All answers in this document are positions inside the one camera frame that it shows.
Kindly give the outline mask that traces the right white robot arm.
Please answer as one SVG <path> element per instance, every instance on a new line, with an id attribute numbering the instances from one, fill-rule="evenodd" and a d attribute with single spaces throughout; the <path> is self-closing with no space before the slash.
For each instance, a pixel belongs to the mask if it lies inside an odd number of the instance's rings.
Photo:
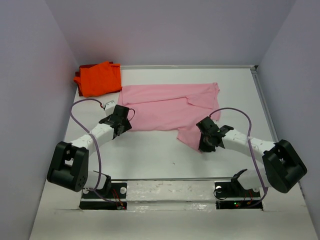
<path id="1" fill-rule="evenodd" d="M 200 152 L 211 153 L 220 147 L 246 155 L 254 163 L 263 165 L 254 170 L 245 168 L 232 177 L 230 190 L 235 196 L 262 187 L 286 194 L 307 174 L 305 164 L 287 140 L 272 142 L 248 137 L 231 126 L 218 127 L 209 116 L 196 126 L 200 130 Z"/>

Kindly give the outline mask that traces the pink t shirt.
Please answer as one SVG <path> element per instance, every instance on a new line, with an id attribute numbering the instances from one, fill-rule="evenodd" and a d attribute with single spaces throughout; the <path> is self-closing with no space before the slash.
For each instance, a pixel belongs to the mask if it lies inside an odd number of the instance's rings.
<path id="1" fill-rule="evenodd" d="M 132 131 L 177 131 L 177 139 L 197 151 L 201 132 L 196 124 L 208 115 L 220 119 L 219 91 L 216 82 L 127 85 L 117 103 L 134 110 Z"/>

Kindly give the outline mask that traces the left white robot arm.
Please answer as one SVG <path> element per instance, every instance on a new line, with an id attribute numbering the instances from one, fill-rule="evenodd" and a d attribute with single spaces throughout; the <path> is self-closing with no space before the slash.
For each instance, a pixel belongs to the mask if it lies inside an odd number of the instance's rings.
<path id="1" fill-rule="evenodd" d="M 132 128 L 128 119 L 130 108 L 109 102 L 106 117 L 92 130 L 71 142 L 59 142 L 53 152 L 47 181 L 74 192 L 88 190 L 104 198 L 110 194 L 109 175 L 102 173 L 99 147 Z"/>

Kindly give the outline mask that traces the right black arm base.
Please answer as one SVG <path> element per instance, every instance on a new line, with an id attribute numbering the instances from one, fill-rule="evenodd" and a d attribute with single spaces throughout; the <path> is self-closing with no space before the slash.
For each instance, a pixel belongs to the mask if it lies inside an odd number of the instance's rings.
<path id="1" fill-rule="evenodd" d="M 231 181 L 215 182 L 213 196 L 217 210 L 263 209 L 259 192 L 246 190 Z"/>

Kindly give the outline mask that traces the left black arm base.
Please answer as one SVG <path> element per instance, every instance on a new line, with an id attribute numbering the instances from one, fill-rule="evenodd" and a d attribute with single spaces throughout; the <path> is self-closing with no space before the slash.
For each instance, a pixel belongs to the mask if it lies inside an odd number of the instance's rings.
<path id="1" fill-rule="evenodd" d="M 126 181 L 112 181 L 111 188 L 108 193 L 102 190 L 96 190 L 96 193 L 89 191 L 82 193 L 79 202 L 81 210 L 107 210 L 122 211 L 127 209 L 127 190 L 128 183 Z"/>

